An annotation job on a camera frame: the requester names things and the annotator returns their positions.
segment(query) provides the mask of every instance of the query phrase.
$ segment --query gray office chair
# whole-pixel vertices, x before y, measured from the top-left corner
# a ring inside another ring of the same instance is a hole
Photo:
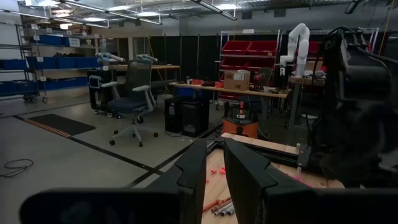
[[[107,107],[109,110],[132,118],[132,125],[121,132],[115,130],[112,138],[132,133],[133,137],[138,138],[139,147],[142,147],[142,139],[138,131],[150,131],[154,132],[155,138],[158,136],[155,130],[136,125],[136,121],[140,124],[144,121],[141,115],[150,113],[157,107],[157,103],[150,92],[151,71],[152,61],[150,60],[130,60],[128,62],[126,82],[124,83],[127,97],[112,100]],[[115,141],[112,139],[109,143],[114,145]]]

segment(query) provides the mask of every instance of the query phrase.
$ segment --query concrete floor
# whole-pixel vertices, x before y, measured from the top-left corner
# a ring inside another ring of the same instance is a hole
[[[49,92],[47,104],[41,99],[36,104],[24,103],[21,99],[0,101],[0,113],[3,113],[0,116],[0,166],[14,159],[34,161],[32,167],[18,176],[0,177],[0,223],[19,223],[21,203],[43,190],[149,185],[178,158],[169,163],[165,161],[196,140],[186,136],[171,138],[164,133],[165,97],[159,96],[159,108],[144,116],[142,125],[154,128],[159,134],[155,138],[153,133],[143,133],[144,147],[138,147],[138,140],[131,135],[117,138],[114,146],[109,145],[113,131],[122,130],[131,120],[107,118],[105,113],[94,114],[88,103],[87,88]],[[57,114],[96,129],[73,136],[72,141],[23,121],[43,114]],[[216,126],[222,115],[222,111],[215,110],[215,105],[210,105],[212,125]],[[271,140],[284,142],[287,133],[283,128],[284,120],[277,115],[267,120],[270,128],[273,127],[268,130]],[[0,168],[0,174],[7,172],[9,170]]]

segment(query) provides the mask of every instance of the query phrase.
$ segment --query black floor mat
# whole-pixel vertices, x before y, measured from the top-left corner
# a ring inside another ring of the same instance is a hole
[[[38,122],[40,124],[57,129],[59,131],[63,131],[64,133],[68,133],[71,136],[85,133],[86,131],[91,131],[95,129],[94,126],[83,124],[81,122],[64,118],[56,114],[46,114],[42,116],[29,118],[29,120]]]

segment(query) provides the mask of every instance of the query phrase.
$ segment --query wooden board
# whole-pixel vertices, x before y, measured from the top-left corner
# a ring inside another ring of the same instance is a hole
[[[194,88],[197,90],[213,90],[213,91],[223,91],[223,92],[228,92],[228,93],[240,93],[244,95],[256,95],[256,96],[268,96],[268,97],[276,97],[276,98],[287,98],[287,93],[279,93],[279,94],[274,94],[274,93],[262,93],[258,91],[250,91],[250,90],[227,90],[224,88],[217,88],[217,87],[212,87],[212,86],[201,86],[201,85],[192,85],[192,84],[180,84],[180,83],[170,83],[172,86],[178,86],[178,87],[186,87],[186,88]]]
[[[127,71],[127,65],[108,65],[110,70],[117,71]],[[161,69],[179,69],[178,65],[153,65],[153,70],[161,70]]]
[[[282,171],[283,173],[295,177],[297,170],[293,167],[284,166],[281,164],[271,163],[274,167]],[[206,165],[206,178],[209,182],[206,184],[205,200],[203,206],[217,200],[225,199],[230,197],[228,185],[226,182],[226,176],[220,174],[220,169],[224,166],[224,151],[222,149],[215,149],[207,157]],[[216,174],[211,174],[210,170],[217,170]],[[304,184],[312,186],[313,188],[344,188],[343,185],[337,180],[326,180],[324,177],[320,177],[308,172],[301,173],[301,181]],[[235,224],[238,223],[236,215],[231,216],[214,216],[211,211],[203,212],[202,224]]]
[[[283,145],[283,144],[278,144],[274,142],[269,142],[269,141],[263,141],[259,139],[254,139],[254,138],[248,138],[245,136],[239,136],[236,134],[230,134],[230,133],[224,133],[221,135],[221,137],[224,138],[231,138],[234,139],[235,141],[241,142],[241,143],[246,143],[246,144],[252,144],[254,146],[260,146],[260,147],[265,147],[268,149],[274,149],[282,152],[289,152],[292,154],[299,154],[299,151],[293,147],[293,146],[288,146],[288,145]]]
[[[298,78],[298,77],[290,77],[289,82],[291,84],[301,84],[301,85],[311,85],[312,84],[312,77],[308,78]],[[324,86],[325,85],[325,79],[322,78],[318,81],[314,80],[313,82],[314,85],[316,86]]]

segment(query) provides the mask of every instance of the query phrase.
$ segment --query white wall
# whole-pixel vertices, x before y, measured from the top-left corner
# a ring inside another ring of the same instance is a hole
[[[1,0],[1,9],[19,11],[18,3],[14,0]],[[21,24],[21,17],[10,13],[0,12],[0,22],[12,21]],[[18,44],[18,37],[15,26],[0,24],[0,44]],[[1,59],[19,59],[19,50],[0,49]],[[0,81],[25,79],[23,73],[0,73]]]
[[[237,21],[231,21],[221,15],[213,14],[204,18],[189,17],[187,19],[164,19],[163,25],[141,23],[141,26],[135,26],[133,23],[126,22],[124,27],[112,29],[96,29],[95,32],[103,34],[106,37],[143,37],[147,33],[150,35],[215,35],[222,30],[242,30],[242,29],[293,29],[298,23],[304,22],[310,29],[333,29],[338,26],[348,27],[367,27],[368,22],[373,13],[374,5],[362,8],[347,15],[344,13],[347,5],[320,6],[298,9],[287,9],[286,17],[274,17],[274,12],[263,13],[262,11],[254,12],[252,19],[242,20],[238,14]],[[386,16],[387,9],[384,3],[380,2],[374,13],[373,21],[369,27],[380,27],[384,30],[382,22]],[[389,29],[398,30],[398,10],[393,10],[390,18]]]

